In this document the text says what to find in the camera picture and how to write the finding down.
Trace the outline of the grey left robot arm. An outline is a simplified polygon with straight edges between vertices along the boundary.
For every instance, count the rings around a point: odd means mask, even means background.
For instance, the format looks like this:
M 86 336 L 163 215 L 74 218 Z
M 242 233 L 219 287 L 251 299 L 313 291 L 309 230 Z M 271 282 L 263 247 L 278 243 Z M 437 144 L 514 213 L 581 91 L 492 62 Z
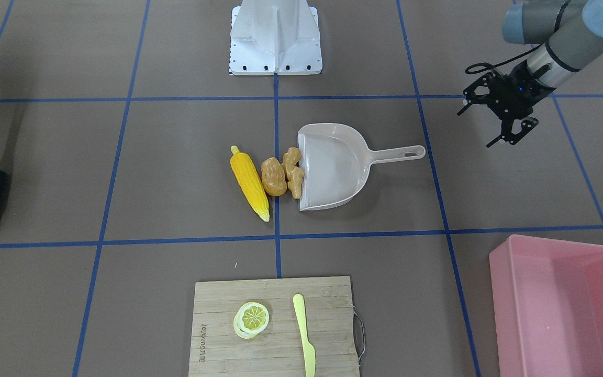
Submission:
M 534 105 L 603 55 L 603 1 L 536 1 L 513 5 L 505 14 L 502 36 L 508 43 L 533 45 L 517 55 L 508 74 L 497 64 L 476 63 L 467 74 L 479 74 L 464 89 L 464 109 L 485 105 L 501 121 L 488 147 L 517 144 L 538 120 Z

